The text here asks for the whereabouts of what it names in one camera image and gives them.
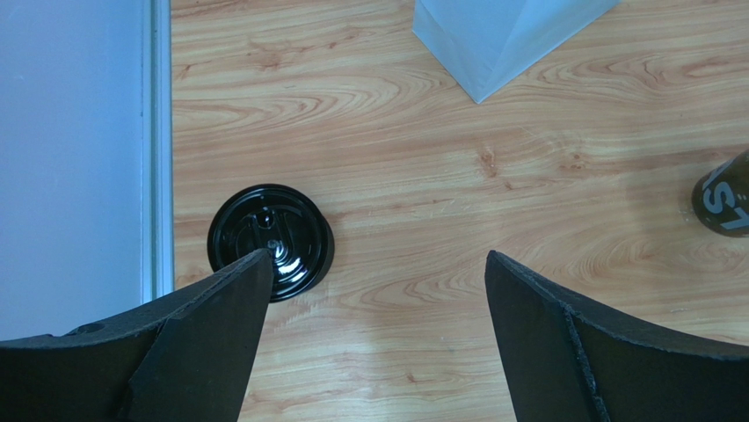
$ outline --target blue paper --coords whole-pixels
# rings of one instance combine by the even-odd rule
[[[619,0],[417,0],[413,32],[477,103]]]

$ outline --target wooden table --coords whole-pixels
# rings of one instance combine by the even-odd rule
[[[694,182],[749,144],[749,3],[625,1],[484,104],[408,0],[172,0],[178,286],[233,193],[306,193],[331,272],[268,311],[242,420],[512,420],[489,250],[749,345],[749,240]]]

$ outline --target brown cup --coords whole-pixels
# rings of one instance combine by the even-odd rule
[[[692,207],[702,224],[716,233],[749,236],[749,149],[697,182]]]

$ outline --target black lid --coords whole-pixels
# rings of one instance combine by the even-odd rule
[[[219,209],[208,231],[208,260],[214,271],[255,251],[273,253],[271,302],[314,287],[331,268],[331,226],[315,204],[281,185],[248,187]]]

